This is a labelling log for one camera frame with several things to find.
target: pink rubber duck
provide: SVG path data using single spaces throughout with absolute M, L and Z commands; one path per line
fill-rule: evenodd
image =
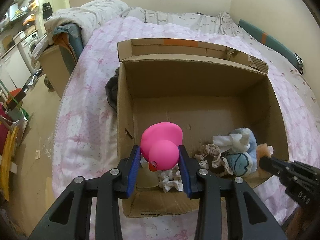
M 167 171 L 179 160 L 178 146 L 182 144 L 182 130 L 175 123 L 161 122 L 146 129 L 140 142 L 141 154 L 151 171 Z

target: washing machine door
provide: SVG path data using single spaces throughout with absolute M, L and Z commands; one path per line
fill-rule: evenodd
M 30 58 L 32 57 L 32 52 L 34 51 L 36 45 L 37 45 L 37 40 L 31 41 L 29 44 L 28 54 Z

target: pink bedspread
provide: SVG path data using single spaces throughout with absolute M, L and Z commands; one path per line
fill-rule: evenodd
M 86 179 L 101 176 L 117 166 L 116 116 L 108 105 L 105 85 L 119 66 L 117 43 L 132 38 L 166 37 L 207 41 L 226 45 L 269 65 L 269 79 L 281 107 L 287 132 L 290 160 L 320 166 L 320 134 L 302 99 L 287 82 L 284 74 L 259 51 L 240 37 L 205 34 L 167 24 L 142 23 L 134 17 L 116 17 L 95 30 L 73 71 L 56 123 L 52 186 L 56 197 L 76 176 Z M 273 176 L 255 191 L 282 223 L 296 204 Z M 180 216 L 129 219 L 121 213 L 124 239 L 193 239 L 197 212 Z

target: silver bolt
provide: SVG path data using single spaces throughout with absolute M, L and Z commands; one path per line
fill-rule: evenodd
M 241 177 L 235 177 L 235 182 L 241 184 L 243 179 Z
M 201 175 L 207 175 L 208 174 L 208 171 L 206 169 L 199 169 L 199 173 Z
M 83 177 L 79 176 L 75 178 L 75 183 L 81 183 L 83 181 Z
M 118 175 L 119 174 L 119 170 L 118 169 L 112 169 L 111 171 L 110 171 L 110 174 L 111 175 Z

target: open box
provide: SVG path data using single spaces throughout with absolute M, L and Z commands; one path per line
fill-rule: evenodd
M 117 152 L 129 156 L 150 125 L 173 122 L 183 131 L 190 156 L 214 135 L 248 127 L 257 143 L 288 160 L 284 121 L 267 77 L 268 66 L 243 52 L 217 44 L 180 39 L 133 39 L 118 43 L 120 74 L 117 99 Z M 146 217 L 197 210 L 198 200 L 184 192 L 163 193 L 159 187 L 137 186 L 123 200 L 124 215 Z M 266 180 L 257 172 L 245 180 L 256 187 Z

